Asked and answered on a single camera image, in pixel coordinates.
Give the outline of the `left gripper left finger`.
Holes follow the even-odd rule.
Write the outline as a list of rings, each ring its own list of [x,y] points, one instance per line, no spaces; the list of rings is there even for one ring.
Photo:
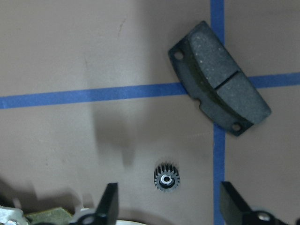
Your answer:
[[[119,214],[118,183],[108,183],[95,209],[83,209],[73,215],[70,225],[115,225]]]

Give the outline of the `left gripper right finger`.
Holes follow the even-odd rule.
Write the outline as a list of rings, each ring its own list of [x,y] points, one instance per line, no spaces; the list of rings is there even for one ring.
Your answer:
[[[220,212],[227,225],[286,224],[267,211],[253,210],[229,181],[220,183]]]

